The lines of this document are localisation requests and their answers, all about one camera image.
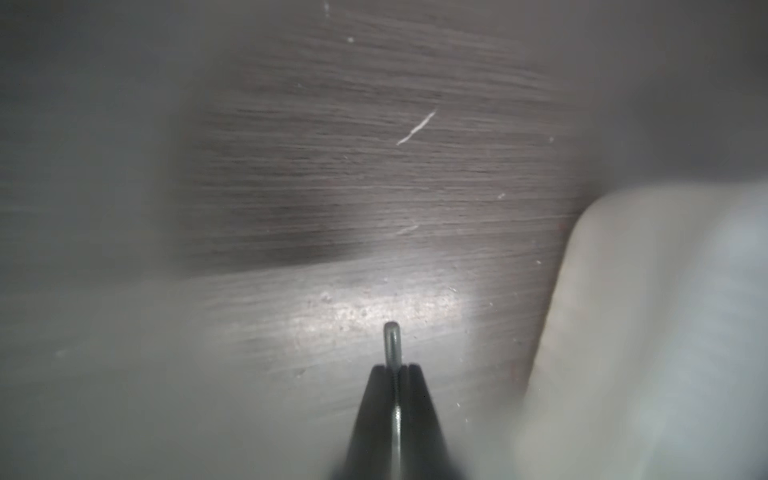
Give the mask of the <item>white plastic storage tray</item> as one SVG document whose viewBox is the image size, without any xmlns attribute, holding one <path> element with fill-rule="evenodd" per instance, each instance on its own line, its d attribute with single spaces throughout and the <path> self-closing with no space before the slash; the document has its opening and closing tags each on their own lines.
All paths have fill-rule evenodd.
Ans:
<svg viewBox="0 0 768 480">
<path fill-rule="evenodd" d="M 593 203 L 567 242 L 512 444 L 521 479 L 767 475 L 767 186 Z"/>
</svg>

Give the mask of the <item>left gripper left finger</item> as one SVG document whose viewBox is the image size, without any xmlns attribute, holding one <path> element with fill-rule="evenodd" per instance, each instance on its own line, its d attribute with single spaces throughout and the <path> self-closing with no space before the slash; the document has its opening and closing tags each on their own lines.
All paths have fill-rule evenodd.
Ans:
<svg viewBox="0 0 768 480">
<path fill-rule="evenodd" d="M 390 477 L 393 408 L 392 373 L 384 365 L 376 365 L 368 377 L 347 453 L 330 479 Z"/>
</svg>

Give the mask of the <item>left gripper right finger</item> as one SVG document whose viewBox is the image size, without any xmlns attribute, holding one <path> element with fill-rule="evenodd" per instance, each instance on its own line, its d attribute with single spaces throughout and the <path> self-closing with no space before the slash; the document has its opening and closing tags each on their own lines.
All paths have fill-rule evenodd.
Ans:
<svg viewBox="0 0 768 480">
<path fill-rule="evenodd" d="M 399 373 L 402 479 L 458 480 L 465 476 L 451 460 L 422 368 Z"/>
</svg>

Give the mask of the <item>silver screw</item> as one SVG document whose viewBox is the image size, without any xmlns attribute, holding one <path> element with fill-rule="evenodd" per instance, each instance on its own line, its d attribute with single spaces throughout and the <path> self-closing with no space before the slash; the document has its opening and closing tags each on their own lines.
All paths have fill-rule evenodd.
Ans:
<svg viewBox="0 0 768 480">
<path fill-rule="evenodd" d="M 399 373 L 402 368 L 401 330 L 397 322 L 384 325 L 385 364 L 391 373 L 393 404 L 391 410 L 390 478 L 402 478 L 402 412 L 400 406 Z"/>
</svg>

